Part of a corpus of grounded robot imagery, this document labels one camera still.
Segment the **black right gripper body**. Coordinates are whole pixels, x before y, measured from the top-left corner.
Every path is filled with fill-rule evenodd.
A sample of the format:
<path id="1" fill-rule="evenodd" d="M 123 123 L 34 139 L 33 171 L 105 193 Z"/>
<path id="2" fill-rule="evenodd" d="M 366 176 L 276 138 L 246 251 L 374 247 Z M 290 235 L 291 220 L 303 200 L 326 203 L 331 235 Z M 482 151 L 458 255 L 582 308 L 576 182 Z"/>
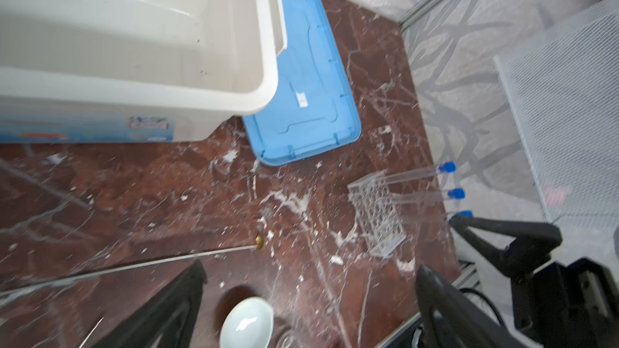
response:
<path id="1" fill-rule="evenodd" d="M 514 326 L 544 347 L 617 347 L 618 286 L 607 267 L 581 258 L 551 262 L 556 242 L 516 238 L 510 278 Z"/>

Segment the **small white ceramic dish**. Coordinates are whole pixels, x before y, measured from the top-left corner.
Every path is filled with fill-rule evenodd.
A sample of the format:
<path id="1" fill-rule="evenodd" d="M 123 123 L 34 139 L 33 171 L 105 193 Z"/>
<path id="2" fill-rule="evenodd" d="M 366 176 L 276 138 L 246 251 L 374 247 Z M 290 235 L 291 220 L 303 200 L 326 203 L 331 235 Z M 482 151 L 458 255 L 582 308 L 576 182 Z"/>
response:
<path id="1" fill-rule="evenodd" d="M 240 301 L 228 314 L 219 336 L 221 348 L 266 348 L 272 339 L 274 312 L 263 298 Z"/>

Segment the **pink object in basket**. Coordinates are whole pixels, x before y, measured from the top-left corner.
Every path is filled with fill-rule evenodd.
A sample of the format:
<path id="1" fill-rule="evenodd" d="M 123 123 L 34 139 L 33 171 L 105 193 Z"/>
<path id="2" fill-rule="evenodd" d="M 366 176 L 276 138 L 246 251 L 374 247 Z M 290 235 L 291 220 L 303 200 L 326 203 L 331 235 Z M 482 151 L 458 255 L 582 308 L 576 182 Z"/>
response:
<path id="1" fill-rule="evenodd" d="M 544 186 L 543 198 L 547 206 L 562 206 L 571 191 L 571 187 Z"/>

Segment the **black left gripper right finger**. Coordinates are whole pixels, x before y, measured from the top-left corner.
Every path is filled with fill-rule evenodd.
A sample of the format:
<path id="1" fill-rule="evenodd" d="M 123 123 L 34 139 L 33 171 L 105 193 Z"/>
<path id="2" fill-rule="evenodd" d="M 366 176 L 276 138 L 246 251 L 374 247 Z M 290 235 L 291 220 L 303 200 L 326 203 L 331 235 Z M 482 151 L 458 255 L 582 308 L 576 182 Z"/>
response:
<path id="1" fill-rule="evenodd" d="M 523 346 L 425 264 L 418 269 L 415 291 L 426 347 Z"/>

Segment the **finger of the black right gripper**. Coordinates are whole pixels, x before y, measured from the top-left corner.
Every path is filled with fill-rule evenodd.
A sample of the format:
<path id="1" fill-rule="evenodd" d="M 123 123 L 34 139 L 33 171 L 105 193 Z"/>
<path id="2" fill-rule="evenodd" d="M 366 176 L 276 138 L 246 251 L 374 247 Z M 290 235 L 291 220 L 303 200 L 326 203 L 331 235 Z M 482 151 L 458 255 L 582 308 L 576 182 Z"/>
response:
<path id="1" fill-rule="evenodd" d="M 518 222 L 456 214 L 451 228 L 503 276 L 533 273 L 563 243 L 559 227 L 546 222 Z"/>

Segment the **white plastic storage bin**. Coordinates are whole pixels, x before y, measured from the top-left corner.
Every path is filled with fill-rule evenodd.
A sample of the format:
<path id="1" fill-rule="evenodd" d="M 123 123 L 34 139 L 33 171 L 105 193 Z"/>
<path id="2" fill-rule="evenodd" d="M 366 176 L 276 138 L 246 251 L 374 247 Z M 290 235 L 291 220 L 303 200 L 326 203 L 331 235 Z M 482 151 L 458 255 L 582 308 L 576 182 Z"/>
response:
<path id="1" fill-rule="evenodd" d="M 3 143 L 208 138 L 262 111 L 282 0 L 1 0 Z"/>

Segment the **clear test tube rack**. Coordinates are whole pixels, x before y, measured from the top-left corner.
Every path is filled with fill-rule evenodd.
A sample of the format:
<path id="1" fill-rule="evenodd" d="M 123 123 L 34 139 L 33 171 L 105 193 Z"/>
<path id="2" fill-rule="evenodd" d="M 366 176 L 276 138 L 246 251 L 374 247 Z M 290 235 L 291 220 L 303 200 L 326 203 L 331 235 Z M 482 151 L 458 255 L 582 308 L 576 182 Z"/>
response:
<path id="1" fill-rule="evenodd" d="M 374 172 L 348 185 L 348 198 L 368 252 L 382 259 L 390 258 L 406 239 L 385 177 L 385 171 Z"/>

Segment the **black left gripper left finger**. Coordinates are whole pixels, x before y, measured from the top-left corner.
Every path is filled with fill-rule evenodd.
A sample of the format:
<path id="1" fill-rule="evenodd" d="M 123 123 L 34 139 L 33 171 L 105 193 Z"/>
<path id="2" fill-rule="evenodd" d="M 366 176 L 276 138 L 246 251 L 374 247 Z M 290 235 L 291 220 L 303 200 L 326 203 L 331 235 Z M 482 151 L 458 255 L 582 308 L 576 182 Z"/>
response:
<path id="1" fill-rule="evenodd" d="M 203 265 L 196 261 L 95 346 L 188 347 L 206 284 Z"/>

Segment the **blue plastic bin lid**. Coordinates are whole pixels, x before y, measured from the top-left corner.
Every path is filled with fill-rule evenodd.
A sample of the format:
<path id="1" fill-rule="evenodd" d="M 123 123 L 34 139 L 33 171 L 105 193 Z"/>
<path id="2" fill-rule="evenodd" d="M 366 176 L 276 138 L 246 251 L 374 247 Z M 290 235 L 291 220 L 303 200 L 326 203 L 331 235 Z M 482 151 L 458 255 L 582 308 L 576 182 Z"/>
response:
<path id="1" fill-rule="evenodd" d="M 282 0 L 288 48 L 278 87 L 262 111 L 243 117 L 251 149 L 282 166 L 354 143 L 362 126 L 322 0 Z"/>

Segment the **blue capped test tube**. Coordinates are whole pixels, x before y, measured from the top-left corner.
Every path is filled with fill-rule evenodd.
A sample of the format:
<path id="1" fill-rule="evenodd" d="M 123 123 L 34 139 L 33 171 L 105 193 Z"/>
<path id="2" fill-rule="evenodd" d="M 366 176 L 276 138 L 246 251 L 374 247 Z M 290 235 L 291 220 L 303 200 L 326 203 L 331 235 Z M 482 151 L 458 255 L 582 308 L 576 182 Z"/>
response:
<path id="1" fill-rule="evenodd" d="M 434 164 L 430 167 L 425 167 L 422 169 L 413 169 L 396 174 L 390 174 L 384 177 L 384 181 L 387 185 L 392 185 L 424 178 L 432 178 L 440 174 L 453 173 L 456 170 L 457 166 L 454 162 L 446 162 L 439 165 Z"/>
<path id="2" fill-rule="evenodd" d="M 473 217 L 473 212 L 470 210 L 463 210 L 463 211 L 457 211 L 457 212 L 449 212 L 446 213 L 447 219 L 450 219 L 454 216 L 463 216 L 463 217 Z"/>
<path id="3" fill-rule="evenodd" d="M 416 193 L 390 195 L 395 204 L 420 204 L 420 203 L 436 203 L 446 200 L 462 200 L 466 198 L 466 193 L 463 188 L 454 188 L 441 191 L 425 191 Z"/>

